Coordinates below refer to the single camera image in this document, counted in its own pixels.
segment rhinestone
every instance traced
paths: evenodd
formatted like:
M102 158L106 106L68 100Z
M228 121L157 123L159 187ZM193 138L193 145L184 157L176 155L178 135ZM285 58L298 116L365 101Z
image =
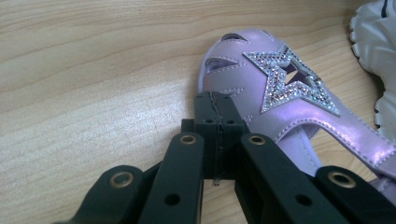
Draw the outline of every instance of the rhinestone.
M277 52L251 52L243 53L243 55L268 77L262 113L289 101L303 99L312 105L339 116L338 109L324 89L323 81L288 46L282 46ZM301 81L294 81L286 85L287 73L280 67L281 64L282 66L292 64L296 67L298 72L307 77L307 84Z

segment metal grommet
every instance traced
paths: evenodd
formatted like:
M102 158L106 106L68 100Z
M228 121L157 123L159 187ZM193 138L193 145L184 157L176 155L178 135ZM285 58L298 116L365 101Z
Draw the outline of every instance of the metal grommet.
M342 188L353 189L356 187L356 181L349 175L333 171L329 172L328 177L334 184Z
M249 143L257 146L265 144L265 139L258 135L251 135L247 140L249 141Z
M110 178L110 185L115 189L127 187L134 181L134 175L130 172L122 171L114 174Z
M192 145L197 141L197 139L192 135L183 135L179 138L179 141L184 145Z

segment white sneaker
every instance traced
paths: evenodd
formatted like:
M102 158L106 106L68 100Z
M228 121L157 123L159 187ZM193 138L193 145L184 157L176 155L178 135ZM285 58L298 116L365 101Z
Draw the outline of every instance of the white sneaker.
M364 70L384 82L384 95L375 103L375 124L396 143L396 1L374 1L356 12L350 21L353 52Z

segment screw hole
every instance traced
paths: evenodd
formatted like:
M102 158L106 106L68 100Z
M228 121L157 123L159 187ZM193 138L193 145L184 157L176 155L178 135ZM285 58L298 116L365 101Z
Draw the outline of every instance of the screw hole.
M118 172L111 176L110 185L115 189L127 187L134 181L134 175L129 172Z
M257 135L250 136L247 140L249 141L249 143L258 146L265 144L265 139Z
M177 194L169 194L165 197L164 202L169 206L174 206L180 203L180 196Z
M303 206L312 205L312 200L308 196L303 194L297 194L296 201L297 203L302 204Z
M179 138L179 140L184 145L191 145L197 141L197 139L192 135L183 135Z
M356 187L355 180L349 175L340 172L329 172L328 177L334 184L342 188L353 189Z

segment rhinestone star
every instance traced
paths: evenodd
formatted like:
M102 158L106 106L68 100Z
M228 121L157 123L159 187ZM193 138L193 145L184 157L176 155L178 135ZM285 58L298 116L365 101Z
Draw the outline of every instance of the rhinestone star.
M324 83L287 45L277 52L244 52L243 55L267 75L262 113L292 100L303 99L339 116L339 110L326 92ZM286 69L290 65L304 78L286 85L288 73L283 68Z

